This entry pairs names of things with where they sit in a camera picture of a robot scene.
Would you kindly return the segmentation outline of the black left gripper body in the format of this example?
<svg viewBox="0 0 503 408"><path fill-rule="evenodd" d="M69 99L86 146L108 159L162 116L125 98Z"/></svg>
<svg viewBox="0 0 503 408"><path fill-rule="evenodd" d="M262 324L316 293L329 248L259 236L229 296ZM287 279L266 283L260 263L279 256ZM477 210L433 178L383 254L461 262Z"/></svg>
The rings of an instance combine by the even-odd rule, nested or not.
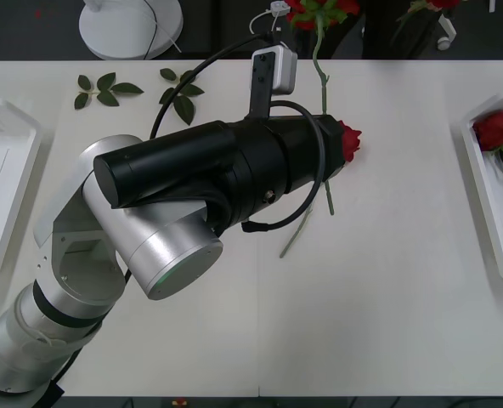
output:
<svg viewBox="0 0 503 408"><path fill-rule="evenodd" d="M330 115L315 116L325 145L325 170L322 181L336 175L345 164L342 153L342 125ZM303 116L282 118L282 144L288 165L286 194L313 182L319 162L318 141Z"/></svg>

